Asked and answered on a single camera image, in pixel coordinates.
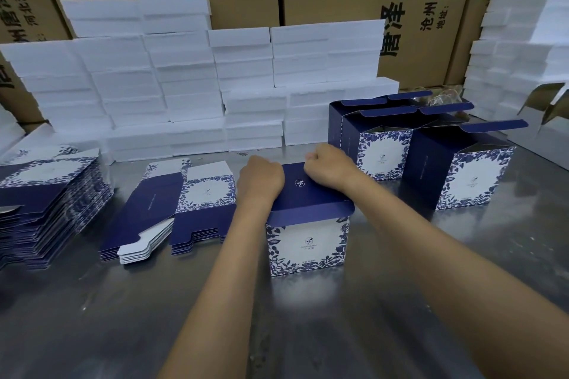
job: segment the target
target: hand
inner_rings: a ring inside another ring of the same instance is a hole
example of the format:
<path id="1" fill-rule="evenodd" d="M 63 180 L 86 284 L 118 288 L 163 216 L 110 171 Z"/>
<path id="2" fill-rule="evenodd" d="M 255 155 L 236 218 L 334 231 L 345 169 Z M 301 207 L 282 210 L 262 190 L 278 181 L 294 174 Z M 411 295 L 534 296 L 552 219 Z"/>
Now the hand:
<path id="1" fill-rule="evenodd" d="M 237 201 L 254 199 L 273 204 L 285 185 L 285 172 L 278 162 L 253 155 L 239 173 Z"/>
<path id="2" fill-rule="evenodd" d="M 343 194 L 354 177 L 365 175 L 342 150 L 330 144 L 320 144 L 314 153 L 306 155 L 304 171 L 318 184 Z"/>

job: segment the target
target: stainless steel tabletop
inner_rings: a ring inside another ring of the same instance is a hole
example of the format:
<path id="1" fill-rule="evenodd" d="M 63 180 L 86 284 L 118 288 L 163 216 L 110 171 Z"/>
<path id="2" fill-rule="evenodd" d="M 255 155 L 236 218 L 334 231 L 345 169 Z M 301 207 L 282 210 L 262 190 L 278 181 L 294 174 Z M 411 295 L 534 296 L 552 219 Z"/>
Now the stainless steel tabletop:
<path id="1" fill-rule="evenodd" d="M 313 148 L 257 154 L 292 163 Z M 235 175 L 247 159 L 192 157 L 194 165 L 227 160 Z M 156 376 L 220 245 L 173 257 L 163 243 L 145 262 L 99 261 L 103 229 L 147 163 L 111 166 L 116 197 L 51 268 L 0 272 L 0 378 Z M 387 185 L 406 195 L 399 182 Z M 519 148 L 488 206 L 420 212 L 569 311 L 569 172 Z M 263 255 L 250 359 L 252 378 L 481 377 L 359 211 L 345 266 L 271 279 Z"/>

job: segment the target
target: person's left hand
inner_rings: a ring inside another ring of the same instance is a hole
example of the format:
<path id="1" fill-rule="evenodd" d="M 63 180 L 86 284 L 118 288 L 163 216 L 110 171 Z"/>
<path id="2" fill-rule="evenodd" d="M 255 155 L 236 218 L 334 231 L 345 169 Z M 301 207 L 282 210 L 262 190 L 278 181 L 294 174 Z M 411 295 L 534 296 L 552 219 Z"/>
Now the person's left hand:
<path id="1" fill-rule="evenodd" d="M 272 203 L 285 185 L 285 172 L 278 162 L 253 155 L 239 173 L 237 202 L 246 199 Z"/>

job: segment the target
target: person's right hand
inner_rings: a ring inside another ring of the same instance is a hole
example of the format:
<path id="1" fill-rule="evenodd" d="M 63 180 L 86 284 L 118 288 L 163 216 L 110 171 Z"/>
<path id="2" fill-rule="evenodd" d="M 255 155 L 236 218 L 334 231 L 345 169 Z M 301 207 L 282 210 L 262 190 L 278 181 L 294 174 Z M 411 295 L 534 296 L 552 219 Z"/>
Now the person's right hand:
<path id="1" fill-rule="evenodd" d="M 365 175 L 342 150 L 330 144 L 319 144 L 314 153 L 306 155 L 304 171 L 318 184 L 343 194 L 355 178 Z"/>

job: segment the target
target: person's right arm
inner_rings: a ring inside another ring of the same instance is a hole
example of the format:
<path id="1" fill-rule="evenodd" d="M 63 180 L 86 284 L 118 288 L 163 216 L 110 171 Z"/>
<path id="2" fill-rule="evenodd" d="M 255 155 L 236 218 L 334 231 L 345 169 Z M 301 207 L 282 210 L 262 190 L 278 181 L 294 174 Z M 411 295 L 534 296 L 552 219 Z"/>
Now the person's right arm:
<path id="1" fill-rule="evenodd" d="M 528 286 L 441 231 L 322 144 L 306 173 L 343 192 L 388 238 L 437 316 L 489 379 L 569 378 L 569 317 Z"/>

